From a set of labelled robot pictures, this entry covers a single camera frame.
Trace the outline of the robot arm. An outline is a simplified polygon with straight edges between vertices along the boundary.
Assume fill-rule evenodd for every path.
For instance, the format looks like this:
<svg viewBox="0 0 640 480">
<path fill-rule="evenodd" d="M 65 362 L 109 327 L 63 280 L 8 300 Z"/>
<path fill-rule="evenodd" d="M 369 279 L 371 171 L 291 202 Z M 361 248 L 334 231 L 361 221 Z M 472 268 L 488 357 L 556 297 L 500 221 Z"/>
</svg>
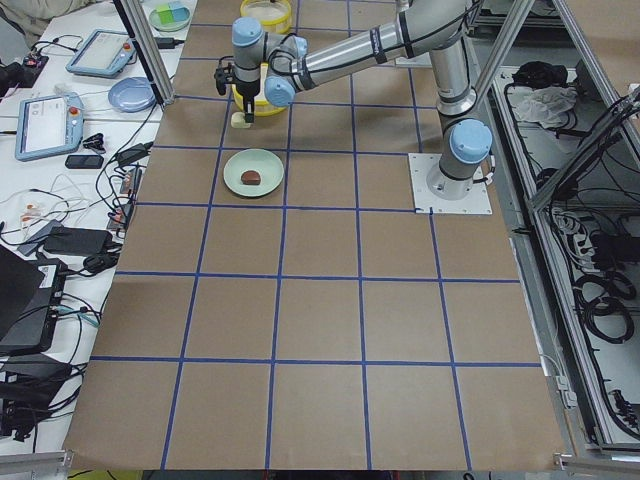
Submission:
<svg viewBox="0 0 640 480">
<path fill-rule="evenodd" d="M 394 20 L 315 52 L 296 34 L 269 33 L 258 20 L 242 17 L 232 24 L 232 55 L 215 70 L 216 88 L 225 93 L 235 86 L 244 119 L 252 123 L 258 94 L 274 106 L 287 107 L 299 92 L 400 57 L 426 54 L 443 132 L 442 154 L 426 182 L 440 198 L 462 199 L 493 142 L 489 128 L 471 115 L 480 89 L 470 80 L 464 38 L 468 19 L 479 6 L 477 1 L 411 1 Z"/>
</svg>

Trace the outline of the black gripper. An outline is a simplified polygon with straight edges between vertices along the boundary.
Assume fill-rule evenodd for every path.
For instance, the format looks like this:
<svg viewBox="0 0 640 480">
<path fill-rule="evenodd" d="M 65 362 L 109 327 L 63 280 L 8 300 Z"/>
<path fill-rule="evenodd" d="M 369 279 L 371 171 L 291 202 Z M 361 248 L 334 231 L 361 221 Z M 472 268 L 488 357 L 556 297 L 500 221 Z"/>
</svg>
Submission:
<svg viewBox="0 0 640 480">
<path fill-rule="evenodd" d="M 246 123 L 255 122 L 255 98 L 260 93 L 261 66 L 243 67 L 232 60 L 230 55 L 223 56 L 214 72 L 216 89 L 220 95 L 226 93 L 228 85 L 235 85 L 243 98 L 243 112 Z"/>
</svg>

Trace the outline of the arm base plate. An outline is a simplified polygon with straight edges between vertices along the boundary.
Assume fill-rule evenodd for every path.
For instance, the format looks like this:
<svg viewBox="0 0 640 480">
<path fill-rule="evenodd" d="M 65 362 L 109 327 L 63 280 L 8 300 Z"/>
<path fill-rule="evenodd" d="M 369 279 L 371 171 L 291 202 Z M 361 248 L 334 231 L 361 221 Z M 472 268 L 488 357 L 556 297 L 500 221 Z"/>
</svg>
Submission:
<svg viewBox="0 0 640 480">
<path fill-rule="evenodd" d="M 477 166 L 472 178 L 453 180 L 440 170 L 438 153 L 408 155 L 414 211 L 436 215 L 491 215 L 484 172 Z"/>
</svg>

